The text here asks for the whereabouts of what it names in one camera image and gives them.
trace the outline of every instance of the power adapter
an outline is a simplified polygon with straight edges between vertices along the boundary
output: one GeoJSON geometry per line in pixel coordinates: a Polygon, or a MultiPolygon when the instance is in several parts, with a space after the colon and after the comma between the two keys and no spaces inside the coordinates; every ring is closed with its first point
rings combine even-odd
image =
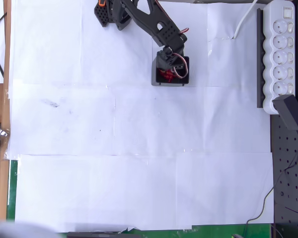
{"type": "Polygon", "coordinates": [[[298,130],[298,101],[294,95],[281,95],[275,98],[273,106],[288,130],[298,130]]]}

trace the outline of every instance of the red wire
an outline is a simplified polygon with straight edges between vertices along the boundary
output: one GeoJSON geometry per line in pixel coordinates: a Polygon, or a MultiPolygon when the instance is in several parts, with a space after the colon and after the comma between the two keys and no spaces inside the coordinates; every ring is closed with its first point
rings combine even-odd
{"type": "Polygon", "coordinates": [[[188,30],[189,30],[189,29],[190,29],[189,27],[187,27],[187,28],[183,29],[182,31],[180,31],[180,34],[183,34],[183,33],[186,33],[186,32],[188,32],[188,30]]]}

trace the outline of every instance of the white cable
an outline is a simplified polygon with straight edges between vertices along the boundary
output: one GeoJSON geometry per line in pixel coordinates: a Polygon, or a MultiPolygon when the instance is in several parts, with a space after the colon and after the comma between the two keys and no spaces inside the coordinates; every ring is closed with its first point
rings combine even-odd
{"type": "Polygon", "coordinates": [[[241,21],[239,22],[239,24],[237,25],[237,28],[236,28],[236,31],[235,31],[235,34],[233,36],[233,39],[235,39],[237,37],[237,34],[238,34],[238,31],[239,31],[239,28],[241,26],[241,24],[243,23],[245,17],[248,15],[248,13],[251,11],[251,9],[253,8],[253,6],[255,5],[255,3],[257,2],[257,0],[254,0],[252,5],[249,7],[249,9],[247,10],[247,12],[245,13],[245,15],[243,16],[243,18],[241,19],[241,21]]]}

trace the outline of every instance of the table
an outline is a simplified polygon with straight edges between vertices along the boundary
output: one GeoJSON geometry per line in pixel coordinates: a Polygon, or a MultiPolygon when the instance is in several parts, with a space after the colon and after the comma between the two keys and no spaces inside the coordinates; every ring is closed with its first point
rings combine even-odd
{"type": "MultiPolygon", "coordinates": [[[[5,64],[4,71],[9,72],[10,56],[10,32],[11,32],[11,0],[4,0],[4,11],[7,12],[5,19],[5,64]]],[[[5,73],[3,78],[2,92],[8,91],[9,74],[5,73]]],[[[8,94],[2,96],[2,118],[1,127],[10,129],[10,111],[8,94]]],[[[7,138],[4,138],[0,148],[0,220],[14,220],[15,198],[17,187],[17,161],[5,160],[7,149],[7,138]]],[[[137,231],[131,230],[132,234],[141,234],[147,238],[171,238],[171,237],[230,237],[231,234],[242,234],[245,225],[222,225],[222,226],[193,226],[192,230],[178,231],[137,231]]],[[[270,238],[270,224],[249,225],[248,237],[270,238]]]]}

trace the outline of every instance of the power socket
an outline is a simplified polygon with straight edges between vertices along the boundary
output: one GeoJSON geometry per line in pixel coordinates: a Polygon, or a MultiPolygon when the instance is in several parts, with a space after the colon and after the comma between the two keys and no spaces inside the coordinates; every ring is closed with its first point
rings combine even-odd
{"type": "Polygon", "coordinates": [[[263,77],[268,114],[278,114],[273,100],[281,95],[295,95],[295,6],[291,1],[273,0],[263,10],[263,32],[266,37],[263,77]]]}

